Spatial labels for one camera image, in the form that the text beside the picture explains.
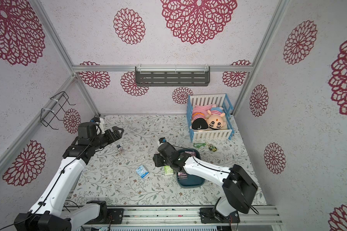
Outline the pink Kuromi tissue pack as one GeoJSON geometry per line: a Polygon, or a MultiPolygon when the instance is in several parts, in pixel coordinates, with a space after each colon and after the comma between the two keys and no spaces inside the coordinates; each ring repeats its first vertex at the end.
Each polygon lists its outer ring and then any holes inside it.
{"type": "Polygon", "coordinates": [[[178,180],[186,180],[187,178],[188,178],[188,175],[186,173],[178,172],[178,174],[177,174],[178,180]]]}
{"type": "Polygon", "coordinates": [[[196,153],[195,153],[195,152],[186,151],[186,154],[190,154],[190,155],[193,156],[193,157],[196,156],[196,153]]]}

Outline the blue Cinnamoroll tissue pack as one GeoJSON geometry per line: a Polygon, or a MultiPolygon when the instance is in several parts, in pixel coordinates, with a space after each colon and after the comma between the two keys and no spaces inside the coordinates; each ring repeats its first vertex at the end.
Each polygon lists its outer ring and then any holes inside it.
{"type": "Polygon", "coordinates": [[[141,179],[145,179],[149,175],[148,170],[143,165],[140,165],[136,169],[136,173],[139,175],[141,179]]]}

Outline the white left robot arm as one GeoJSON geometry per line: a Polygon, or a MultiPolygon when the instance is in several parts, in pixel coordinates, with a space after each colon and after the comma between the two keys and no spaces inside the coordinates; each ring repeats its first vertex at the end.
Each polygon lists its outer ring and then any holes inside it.
{"type": "Polygon", "coordinates": [[[96,151],[122,138],[124,130],[116,126],[102,129],[102,123],[85,122],[78,126],[78,135],[66,149],[53,179],[27,213],[20,213],[13,225],[18,231],[74,231],[92,221],[109,219],[105,201],[90,201],[67,214],[63,207],[73,185],[96,151]]]}

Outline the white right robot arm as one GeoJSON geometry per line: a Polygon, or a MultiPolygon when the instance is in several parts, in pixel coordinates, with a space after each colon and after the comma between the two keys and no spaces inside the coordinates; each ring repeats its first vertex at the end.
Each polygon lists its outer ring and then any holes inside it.
{"type": "Polygon", "coordinates": [[[214,213],[228,217],[238,211],[243,214],[250,210],[258,190],[257,184],[248,173],[239,165],[232,167],[217,166],[187,153],[177,150],[165,138],[158,141],[158,153],[153,158],[156,167],[169,166],[176,172],[201,177],[220,186],[225,194],[214,207],[214,213]]]}

